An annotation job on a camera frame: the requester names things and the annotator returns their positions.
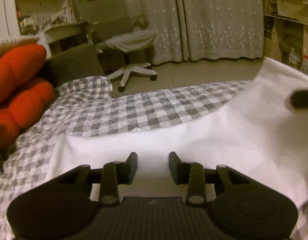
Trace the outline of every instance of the gray and white checkered blanket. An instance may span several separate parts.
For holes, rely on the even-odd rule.
[[[249,81],[158,90],[111,98],[112,85],[104,77],[88,77],[56,89],[56,101],[41,120],[16,141],[16,150],[0,174],[0,240],[14,235],[6,210],[18,195],[44,182],[51,154],[59,134],[102,136],[150,130],[188,122],[216,110]],[[308,203],[299,210],[293,239],[308,240]]]

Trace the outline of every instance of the chair wheel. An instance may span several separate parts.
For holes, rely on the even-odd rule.
[[[124,90],[125,90],[125,87],[118,87],[118,91],[119,91],[120,93],[124,92]]]
[[[155,80],[157,79],[157,75],[151,75],[151,76],[150,76],[150,79],[151,79],[152,81],[155,81]]]

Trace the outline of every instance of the desk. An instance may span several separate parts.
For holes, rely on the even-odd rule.
[[[46,58],[48,59],[58,52],[61,52],[60,46],[58,47],[58,41],[80,34],[84,36],[86,34],[85,22],[53,25],[43,31],[38,32],[36,36],[40,38],[37,43],[46,48]]]

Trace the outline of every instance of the floor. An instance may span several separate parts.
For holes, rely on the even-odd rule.
[[[133,74],[124,92],[118,92],[120,79],[112,81],[112,98],[160,89],[195,86],[212,82],[251,80],[261,66],[261,59],[221,59],[217,61],[199,60],[197,62],[165,63],[154,66],[157,80],[148,76]]]

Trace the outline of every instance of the office chair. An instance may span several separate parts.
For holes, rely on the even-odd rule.
[[[91,33],[97,52],[102,53],[110,49],[124,52],[126,65],[107,76],[109,80],[113,80],[123,75],[119,92],[125,90],[131,72],[150,75],[152,81],[157,78],[154,70],[146,69],[151,66],[150,63],[131,64],[128,55],[131,51],[151,46],[156,37],[155,31],[133,31],[137,20],[145,14],[137,14],[132,20],[126,13],[123,0],[87,0],[80,4],[80,15],[88,24],[87,32]]]

